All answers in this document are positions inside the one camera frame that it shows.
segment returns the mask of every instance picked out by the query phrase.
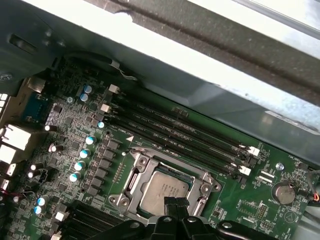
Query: chip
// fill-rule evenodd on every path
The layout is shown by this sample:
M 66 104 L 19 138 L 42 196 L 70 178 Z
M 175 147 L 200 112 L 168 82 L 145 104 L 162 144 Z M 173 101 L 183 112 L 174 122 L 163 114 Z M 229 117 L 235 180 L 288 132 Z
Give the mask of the chip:
M 64 185 L 64 184 L 62 184 L 62 183 L 60 183 L 60 185 L 59 185 L 58 188 L 59 188 L 60 191 L 63 191 L 63 192 L 64 192 L 64 191 L 67 189 L 67 186 Z
M 99 190 L 94 188 L 93 186 L 90 186 L 87 193 L 92 195 L 92 196 L 97 196 Z
M 140 208 L 155 216 L 164 215 L 164 197 L 184 198 L 189 185 L 171 175 L 155 171 L 141 199 Z
M 107 175 L 107 172 L 105 170 L 101 169 L 101 168 L 98 168 L 98 170 L 95 173 L 96 177 L 99 177 L 99 178 L 102 178 L 102 179 L 104 179 L 106 177 L 106 175 Z
M 64 123 L 67 124 L 67 125 L 71 125 L 71 124 L 72 124 L 72 121 L 73 121 L 73 119 L 68 116 L 68 117 L 65 119 Z
M 94 119 L 98 120 L 99 122 L 102 122 L 104 120 L 105 116 L 103 116 L 102 114 L 98 113 L 97 115 L 95 115 Z
M 105 150 L 103 156 L 107 159 L 113 159 L 115 154 L 112 151 Z
M 78 150 L 80 147 L 80 144 L 76 141 L 74 141 L 72 144 L 71 144 L 71 148 L 75 149 L 75 150 Z
M 89 123 L 91 123 L 91 121 L 92 121 L 92 118 L 91 118 L 91 117 L 89 117 L 89 116 L 87 116 L 87 117 L 85 118 L 85 121 L 86 121 L 86 122 L 89 122 Z
M 60 197 L 58 197 L 58 196 L 53 196 L 53 197 L 51 198 L 51 201 L 52 201 L 53 203 L 57 203 L 57 202 L 59 202 L 59 200 L 60 200 Z
M 119 147 L 119 143 L 117 143 L 116 141 L 110 141 L 109 144 L 107 145 L 109 149 L 111 150 L 116 150 Z
M 103 168 L 103 169 L 108 169 L 111 165 L 111 162 L 109 162 L 108 160 L 102 159 L 100 161 L 99 167 Z
M 49 165 L 51 165 L 51 166 L 56 166 L 57 165 L 57 162 L 58 162 L 58 159 L 56 159 L 56 158 L 51 158 L 51 160 L 49 161 Z
M 61 113 L 62 111 L 62 107 L 58 106 L 58 105 L 55 105 L 53 107 L 53 111 L 56 112 L 56 113 Z
M 95 187 L 97 187 L 97 188 L 100 188 L 101 185 L 102 185 L 102 182 L 103 182 L 102 180 L 94 177 L 93 180 L 92 180 L 92 182 L 91 182 L 91 185 L 93 185 L 93 186 L 95 186 Z
M 92 126 L 94 126 L 94 127 L 97 127 L 98 123 L 99 123 L 99 121 L 96 120 L 96 119 L 93 119 L 92 122 L 91 122 Z

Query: label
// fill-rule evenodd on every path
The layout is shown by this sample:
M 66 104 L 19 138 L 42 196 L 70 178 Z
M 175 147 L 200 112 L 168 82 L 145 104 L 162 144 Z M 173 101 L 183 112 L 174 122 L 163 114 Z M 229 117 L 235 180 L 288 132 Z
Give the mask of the label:
M 286 118 L 286 117 L 284 117 L 284 116 L 281 116 L 281 115 L 279 115 L 279 114 L 277 114 L 277 113 L 275 113 L 275 112 L 273 112 L 273 111 L 265 111 L 265 113 L 266 113 L 266 114 L 269 114 L 269 115 L 271 115 L 271 116 L 274 116 L 274 117 L 277 118 L 277 119 L 280 119 L 280 120 L 282 120 L 282 121 L 285 121 L 285 122 L 288 123 L 288 124 L 291 124 L 291 125 L 293 125 L 293 126 L 296 126 L 297 128 L 300 128 L 300 129 L 302 129 L 302 130 L 305 130 L 305 131 L 307 131 L 307 132 L 309 132 L 309 133 L 311 133 L 311 134 L 313 134 L 313 135 L 318 135 L 318 136 L 320 136 L 320 133 L 319 133 L 318 131 L 312 130 L 311 128 L 309 128 L 309 127 L 307 127 L 307 126 L 304 126 L 304 125 L 302 125 L 301 123 L 298 123 L 298 122 L 293 121 L 293 120 L 291 120 L 291 119 L 289 119 L 289 118 Z

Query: cable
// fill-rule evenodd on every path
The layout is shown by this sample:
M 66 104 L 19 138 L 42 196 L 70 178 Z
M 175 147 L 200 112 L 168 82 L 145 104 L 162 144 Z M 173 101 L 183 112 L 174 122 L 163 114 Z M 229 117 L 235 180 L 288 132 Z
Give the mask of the cable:
M 112 60 L 111 58 L 109 58 L 107 56 L 103 56 L 103 55 L 95 53 L 95 52 L 73 51 L 73 52 L 66 53 L 64 55 L 64 57 L 66 59 L 68 59 L 68 58 L 80 58 L 80 59 L 88 58 L 88 59 L 98 60 L 100 62 L 104 62 L 104 63 L 108 64 L 109 66 L 117 69 L 125 79 L 133 80 L 133 81 L 137 81 L 138 80 L 135 76 L 126 75 L 125 72 L 120 69 L 120 64 L 118 62 Z
M 305 211 L 305 212 L 303 213 L 303 216 L 305 216 L 305 217 L 306 217 L 307 219 L 309 219 L 310 221 L 312 221 L 312 222 L 320 225 L 320 218 L 317 217 L 317 216 L 312 215 L 310 212 Z

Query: white capacitor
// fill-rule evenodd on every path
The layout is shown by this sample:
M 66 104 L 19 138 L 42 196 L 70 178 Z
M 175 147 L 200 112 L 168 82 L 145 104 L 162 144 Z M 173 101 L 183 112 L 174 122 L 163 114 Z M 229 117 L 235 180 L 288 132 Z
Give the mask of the white capacitor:
M 90 85 L 85 85 L 84 88 L 83 88 L 83 91 L 86 94 L 90 94 L 90 93 L 92 93 L 92 87 Z
M 87 145 L 92 145 L 97 141 L 97 138 L 95 136 L 87 136 L 85 139 L 85 143 Z
M 75 183 L 76 181 L 80 180 L 81 179 L 81 173 L 76 171 L 74 173 L 72 173 L 70 176 L 69 176 L 69 180 L 70 182 L 72 183 Z
M 38 198 L 36 201 L 40 207 L 45 206 L 49 202 L 49 196 L 48 195 L 43 195 Z
M 81 159 L 85 159 L 85 158 L 89 157 L 90 154 L 91 154 L 91 151 L 89 149 L 83 149 L 83 150 L 81 150 L 79 156 Z
M 86 163 L 84 161 L 78 161 L 75 165 L 74 165 L 74 170 L 76 171 L 81 171 L 86 167 Z

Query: blue capacitor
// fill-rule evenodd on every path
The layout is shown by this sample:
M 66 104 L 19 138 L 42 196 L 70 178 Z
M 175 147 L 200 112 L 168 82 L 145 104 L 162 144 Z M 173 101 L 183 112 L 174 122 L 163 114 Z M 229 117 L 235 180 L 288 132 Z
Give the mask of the blue capacitor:
M 42 213 L 43 209 L 42 209 L 41 206 L 36 206 L 36 207 L 34 207 L 33 211 L 34 211 L 34 213 L 35 213 L 36 215 L 39 215 L 39 214 Z
M 85 139 L 85 143 L 87 145 L 92 145 L 96 142 L 96 137 L 95 136 L 88 136 L 86 139 Z
M 89 157 L 90 154 L 91 154 L 91 152 L 90 152 L 89 149 L 83 149 L 83 150 L 80 152 L 80 158 L 85 159 L 85 158 Z
M 83 93 L 83 94 L 80 95 L 80 100 L 82 102 L 86 102 L 86 101 L 88 101 L 88 99 L 89 99 L 88 94 Z
M 98 123 L 98 128 L 103 129 L 105 127 L 105 124 L 101 121 Z
M 92 87 L 90 85 L 85 85 L 84 88 L 83 88 L 83 91 L 86 94 L 90 94 L 90 93 L 92 93 Z

